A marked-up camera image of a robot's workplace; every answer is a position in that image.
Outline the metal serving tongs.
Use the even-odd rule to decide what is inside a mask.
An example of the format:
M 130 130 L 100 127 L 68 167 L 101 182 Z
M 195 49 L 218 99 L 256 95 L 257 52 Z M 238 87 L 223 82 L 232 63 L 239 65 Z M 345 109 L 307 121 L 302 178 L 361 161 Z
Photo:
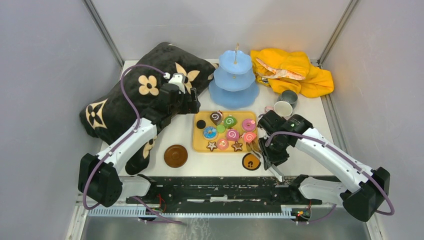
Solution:
M 246 149 L 248 150 L 250 154 L 255 156 L 261 163 L 266 163 L 263 159 L 261 149 L 257 143 L 255 143 L 254 141 L 251 143 L 247 143 Z M 282 183 L 284 181 L 285 179 L 284 174 L 274 164 L 271 164 L 267 170 L 270 171 L 278 179 L 279 182 Z

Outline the yellow black round coaster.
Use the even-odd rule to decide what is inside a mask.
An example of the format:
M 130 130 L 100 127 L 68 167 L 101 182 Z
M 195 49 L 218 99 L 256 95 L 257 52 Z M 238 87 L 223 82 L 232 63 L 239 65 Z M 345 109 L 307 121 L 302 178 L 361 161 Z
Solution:
M 261 161 L 252 153 L 247 153 L 242 158 L 242 166 L 248 171 L 255 171 L 261 166 Z

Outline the salmon swirl cake slice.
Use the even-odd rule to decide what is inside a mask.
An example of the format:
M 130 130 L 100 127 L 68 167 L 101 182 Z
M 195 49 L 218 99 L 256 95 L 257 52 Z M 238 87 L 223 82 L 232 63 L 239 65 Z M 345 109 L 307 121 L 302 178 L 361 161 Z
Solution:
M 252 143 L 256 138 L 257 138 L 257 134 L 251 131 L 245 132 L 242 135 L 243 141 L 247 144 Z

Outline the black floral plush pillow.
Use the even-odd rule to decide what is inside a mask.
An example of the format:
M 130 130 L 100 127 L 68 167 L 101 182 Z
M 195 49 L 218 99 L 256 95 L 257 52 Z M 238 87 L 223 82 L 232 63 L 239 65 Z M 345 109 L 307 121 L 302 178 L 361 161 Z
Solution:
M 145 54 L 137 67 L 124 77 L 125 93 L 134 104 L 128 103 L 117 83 L 106 95 L 85 106 L 79 113 L 86 133 L 112 144 L 136 121 L 135 110 L 142 113 L 157 98 L 160 88 L 168 83 L 162 73 L 183 74 L 184 88 L 195 88 L 200 94 L 213 79 L 218 64 L 199 58 L 169 42 L 161 42 Z

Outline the pink frosted donut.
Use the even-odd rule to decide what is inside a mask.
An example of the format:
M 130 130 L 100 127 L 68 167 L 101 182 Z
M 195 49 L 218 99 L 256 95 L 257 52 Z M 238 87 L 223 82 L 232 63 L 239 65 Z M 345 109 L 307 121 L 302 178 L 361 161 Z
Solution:
M 241 122 L 241 127 L 245 132 L 254 132 L 255 129 L 257 128 L 257 124 L 256 124 L 256 121 L 254 119 L 245 118 Z

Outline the pink swirl roll cake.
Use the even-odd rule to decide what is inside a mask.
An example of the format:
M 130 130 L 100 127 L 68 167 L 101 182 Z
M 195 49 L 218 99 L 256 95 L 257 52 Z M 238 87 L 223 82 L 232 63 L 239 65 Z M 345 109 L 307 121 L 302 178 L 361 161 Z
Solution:
M 240 133 L 236 129 L 230 128 L 227 130 L 225 137 L 228 141 L 237 142 L 240 138 Z

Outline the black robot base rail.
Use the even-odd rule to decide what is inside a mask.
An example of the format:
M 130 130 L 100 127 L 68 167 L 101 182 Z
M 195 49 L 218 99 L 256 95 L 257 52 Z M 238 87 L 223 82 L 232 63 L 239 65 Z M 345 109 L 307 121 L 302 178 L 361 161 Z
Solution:
M 141 200 L 171 213 L 242 214 L 276 213 L 282 205 L 315 206 L 290 186 L 293 178 L 279 182 L 271 176 L 151 177 L 152 185 Z

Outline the blue three-tier cake stand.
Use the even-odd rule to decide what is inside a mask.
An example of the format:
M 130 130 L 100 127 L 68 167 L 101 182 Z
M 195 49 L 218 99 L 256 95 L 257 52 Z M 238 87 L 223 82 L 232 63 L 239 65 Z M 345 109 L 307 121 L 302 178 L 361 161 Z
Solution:
M 211 100 L 226 109 L 252 105 L 259 95 L 251 57 L 239 49 L 227 50 L 218 58 L 218 68 L 208 86 Z

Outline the star cookie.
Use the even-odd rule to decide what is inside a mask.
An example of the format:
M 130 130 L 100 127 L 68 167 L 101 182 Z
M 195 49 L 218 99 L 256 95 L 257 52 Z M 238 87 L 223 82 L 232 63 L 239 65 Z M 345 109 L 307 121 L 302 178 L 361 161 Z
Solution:
M 234 144 L 231 145 L 234 152 L 241 152 L 243 150 L 243 144 L 235 141 Z
M 213 152 L 218 147 L 215 141 L 209 141 L 206 148 L 209 149 L 211 152 Z

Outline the chocolate swirl roll cake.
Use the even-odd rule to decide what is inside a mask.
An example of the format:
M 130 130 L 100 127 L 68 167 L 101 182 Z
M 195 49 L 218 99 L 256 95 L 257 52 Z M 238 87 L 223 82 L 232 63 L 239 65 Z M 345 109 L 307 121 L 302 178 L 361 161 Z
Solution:
M 213 124 L 215 124 L 216 126 L 220 125 L 222 120 L 223 120 L 223 113 L 218 110 L 218 111 L 214 111 L 209 115 L 210 120 L 212 121 Z

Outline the yellow serving tray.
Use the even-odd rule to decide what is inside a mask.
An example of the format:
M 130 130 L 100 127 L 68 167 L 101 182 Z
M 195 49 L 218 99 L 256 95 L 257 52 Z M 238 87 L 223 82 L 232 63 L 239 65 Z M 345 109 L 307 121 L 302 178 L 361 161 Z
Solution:
M 249 150 L 247 150 L 246 144 L 244 142 L 244 140 L 242 139 L 242 135 L 245 133 L 245 131 L 242 129 L 242 121 L 244 119 L 253 119 L 255 120 L 256 124 L 257 124 L 257 116 L 255 115 L 254 112 L 252 111 L 221 111 L 223 113 L 223 118 L 222 118 L 222 122 L 220 125 L 224 125 L 224 119 L 229 116 L 232 115 L 236 118 L 237 120 L 237 124 L 232 128 L 232 129 L 236 129 L 239 132 L 239 139 L 237 142 L 242 143 L 243 146 L 243 150 L 242 151 L 238 151 L 238 152 L 234 152 L 232 145 L 234 144 L 235 141 L 228 141 L 226 139 L 226 133 L 227 130 L 224 133 L 218 133 L 218 136 L 216 139 L 214 140 L 206 140 L 203 137 L 203 129 L 198 129 L 196 127 L 196 122 L 198 120 L 204 120 L 206 122 L 206 127 L 207 126 L 213 126 L 216 128 L 217 125 L 213 124 L 213 122 L 210 120 L 210 114 L 214 112 L 214 111 L 200 111 L 199 113 L 194 115 L 194 126 L 193 126 L 193 135 L 192 135 L 192 148 L 199 153 L 247 153 Z M 257 144 L 257 140 L 258 140 L 258 131 L 257 128 L 253 131 L 254 133 L 257 134 L 257 138 L 253 141 Z M 216 142 L 216 146 L 217 146 L 217 141 L 220 139 L 226 139 L 229 143 L 229 147 L 227 150 L 225 151 L 221 151 L 218 148 L 216 148 L 214 151 L 210 151 L 207 146 L 208 146 L 208 142 Z

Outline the blue frosted donut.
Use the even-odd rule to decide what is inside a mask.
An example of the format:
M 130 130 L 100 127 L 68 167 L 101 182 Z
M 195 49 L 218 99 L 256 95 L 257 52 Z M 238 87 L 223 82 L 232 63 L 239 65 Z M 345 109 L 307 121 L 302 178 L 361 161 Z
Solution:
M 203 138 L 208 141 L 212 141 L 218 137 L 217 129 L 214 126 L 206 126 L 202 134 Z

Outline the green macaron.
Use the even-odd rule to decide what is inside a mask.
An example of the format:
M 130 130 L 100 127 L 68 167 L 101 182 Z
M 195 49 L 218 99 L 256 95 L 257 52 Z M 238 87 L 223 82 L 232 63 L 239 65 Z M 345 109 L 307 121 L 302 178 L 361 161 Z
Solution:
M 219 134 L 222 134 L 226 131 L 226 127 L 223 124 L 219 124 L 219 125 L 216 126 L 216 131 Z

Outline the brown round coaster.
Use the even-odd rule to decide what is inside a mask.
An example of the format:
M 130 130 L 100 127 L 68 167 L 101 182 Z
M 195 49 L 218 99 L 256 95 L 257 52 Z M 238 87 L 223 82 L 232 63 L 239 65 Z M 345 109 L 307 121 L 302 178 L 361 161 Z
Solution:
M 180 168 L 188 160 L 188 151 L 184 146 L 174 144 L 165 150 L 163 159 L 169 167 Z

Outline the black sandwich cookie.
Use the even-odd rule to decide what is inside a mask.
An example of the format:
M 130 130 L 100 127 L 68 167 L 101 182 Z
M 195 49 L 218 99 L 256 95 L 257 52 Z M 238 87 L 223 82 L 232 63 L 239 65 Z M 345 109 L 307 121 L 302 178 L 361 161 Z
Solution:
M 206 127 L 206 122 L 204 120 L 198 120 L 195 125 L 197 129 L 203 130 Z

